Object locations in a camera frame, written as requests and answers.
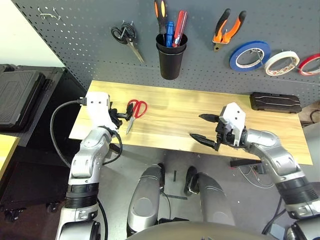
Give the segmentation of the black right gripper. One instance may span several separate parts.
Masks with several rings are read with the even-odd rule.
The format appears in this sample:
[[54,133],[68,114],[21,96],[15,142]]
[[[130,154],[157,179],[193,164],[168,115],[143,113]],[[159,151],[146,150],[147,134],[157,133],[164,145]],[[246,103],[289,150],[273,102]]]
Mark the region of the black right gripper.
[[220,120],[219,115],[215,114],[200,114],[199,117],[201,119],[204,119],[205,121],[212,122],[212,123],[217,123],[217,127],[215,129],[217,135],[216,135],[216,143],[211,140],[206,138],[203,135],[196,134],[196,133],[190,133],[189,135],[196,140],[198,143],[205,145],[207,147],[210,147],[214,149],[215,151],[218,151],[220,148],[220,145],[227,145],[232,148],[236,148],[234,144],[231,143],[231,140],[234,140],[234,137],[230,134],[232,131],[231,129],[227,128],[227,125],[224,124]]

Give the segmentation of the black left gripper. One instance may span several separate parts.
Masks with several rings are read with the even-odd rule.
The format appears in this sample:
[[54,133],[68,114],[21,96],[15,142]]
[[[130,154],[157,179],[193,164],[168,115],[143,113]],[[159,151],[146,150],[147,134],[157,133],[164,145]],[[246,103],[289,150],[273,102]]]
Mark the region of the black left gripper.
[[110,102],[110,109],[108,110],[109,116],[111,118],[111,121],[116,125],[116,128],[119,129],[120,126],[123,124],[122,119],[125,119],[127,122],[132,118],[133,116],[133,108],[134,104],[131,102],[127,106],[127,114],[126,113],[118,113],[118,110],[116,108],[112,108],[113,102]]

